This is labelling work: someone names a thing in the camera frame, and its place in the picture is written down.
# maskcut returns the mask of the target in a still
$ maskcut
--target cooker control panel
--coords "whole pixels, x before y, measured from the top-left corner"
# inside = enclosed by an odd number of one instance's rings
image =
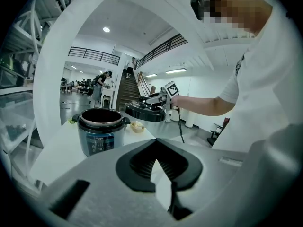
[[[89,155],[110,150],[114,148],[114,135],[112,134],[94,134],[87,135],[87,144],[89,148]]]

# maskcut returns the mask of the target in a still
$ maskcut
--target black metal railing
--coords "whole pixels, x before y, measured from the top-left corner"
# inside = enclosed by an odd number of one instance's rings
[[[140,59],[137,62],[136,69],[138,69],[140,66],[143,66],[144,64],[151,61],[152,59],[156,58],[157,56],[186,43],[187,40],[181,34],[175,35],[174,37],[160,44],[157,48],[153,49],[142,59]]]
[[[140,86],[142,87],[142,90],[144,92],[145,96],[148,96],[151,94],[150,89],[147,86],[147,83],[145,81],[145,79],[143,78],[142,74],[137,73],[137,77],[138,77],[138,88],[140,88]]]
[[[120,61],[120,57],[116,55],[108,54],[101,51],[81,48],[81,47],[73,47],[73,46],[71,47],[68,55],[93,59],[97,61],[104,61],[114,65],[118,65]]]

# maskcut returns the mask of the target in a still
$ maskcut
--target fluorescent light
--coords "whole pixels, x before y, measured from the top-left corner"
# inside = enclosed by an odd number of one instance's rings
[[[146,76],[147,78],[151,78],[151,77],[154,77],[154,76],[156,76],[157,74],[151,74],[151,75],[149,75],[149,76]]]
[[[108,33],[110,30],[109,30],[109,28],[104,27],[104,28],[103,28],[103,31],[106,32],[106,33]]]
[[[182,72],[182,71],[186,71],[186,69],[185,68],[181,68],[181,69],[177,69],[177,70],[169,70],[169,71],[166,71],[165,73],[166,74],[171,74],[171,73]]]

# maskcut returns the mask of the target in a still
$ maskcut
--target white t-shirt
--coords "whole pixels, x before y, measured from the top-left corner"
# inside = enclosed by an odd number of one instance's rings
[[[252,143],[293,123],[289,115],[295,110],[292,102],[298,100],[295,95],[282,100],[284,96],[277,92],[288,86],[284,78],[291,78],[302,65],[298,60],[303,45],[296,25],[286,17],[286,12],[276,1],[266,25],[241,57],[219,95],[236,105],[213,149],[247,152]]]
[[[136,64],[136,61],[130,61],[127,66],[131,67],[131,68],[134,68],[133,62]]]

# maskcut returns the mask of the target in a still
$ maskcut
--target backpack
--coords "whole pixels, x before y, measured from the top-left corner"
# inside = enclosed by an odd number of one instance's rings
[[[93,79],[93,81],[92,81],[92,85],[94,86],[94,85],[96,85],[97,84],[97,82],[99,81],[99,78],[101,77],[101,75],[100,76],[96,76],[94,79]]]

